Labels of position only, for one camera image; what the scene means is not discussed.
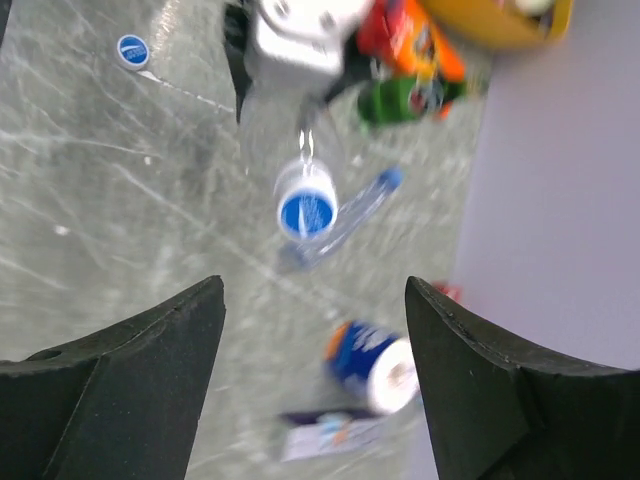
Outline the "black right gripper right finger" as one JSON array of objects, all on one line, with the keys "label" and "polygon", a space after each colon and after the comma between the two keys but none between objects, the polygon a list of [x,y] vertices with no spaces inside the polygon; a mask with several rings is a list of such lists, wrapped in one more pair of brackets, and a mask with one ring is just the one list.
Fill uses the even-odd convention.
[{"label": "black right gripper right finger", "polygon": [[409,338],[442,479],[635,479],[639,374],[537,345],[418,277]]}]

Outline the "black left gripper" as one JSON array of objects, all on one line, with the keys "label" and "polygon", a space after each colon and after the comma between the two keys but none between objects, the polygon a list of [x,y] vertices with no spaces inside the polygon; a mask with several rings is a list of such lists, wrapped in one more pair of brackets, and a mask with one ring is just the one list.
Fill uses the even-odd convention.
[{"label": "black left gripper", "polygon": [[223,11],[223,46],[235,91],[237,123],[240,122],[242,106],[252,86],[244,62],[252,10],[253,1],[241,0],[226,3]]}]

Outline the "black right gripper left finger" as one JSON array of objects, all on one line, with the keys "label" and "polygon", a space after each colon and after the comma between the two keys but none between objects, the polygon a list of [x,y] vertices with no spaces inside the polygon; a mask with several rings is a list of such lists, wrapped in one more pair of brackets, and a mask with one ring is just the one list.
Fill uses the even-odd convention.
[{"label": "black right gripper left finger", "polygon": [[181,479],[225,320],[208,277],[91,335],[1,364],[5,479]]}]

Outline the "clear plastic bottle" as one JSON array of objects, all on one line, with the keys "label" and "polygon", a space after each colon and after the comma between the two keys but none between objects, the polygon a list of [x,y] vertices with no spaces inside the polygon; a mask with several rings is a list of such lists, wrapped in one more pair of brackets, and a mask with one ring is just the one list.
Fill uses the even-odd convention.
[{"label": "clear plastic bottle", "polygon": [[280,272],[289,274],[311,270],[336,253],[396,191],[382,188],[378,176],[339,208],[334,227],[326,236],[308,243],[286,243],[279,251]]},{"label": "clear plastic bottle", "polygon": [[346,163],[326,103],[299,91],[253,85],[240,110],[239,138],[247,167],[257,173],[273,173],[299,158],[319,160],[332,170]]}]

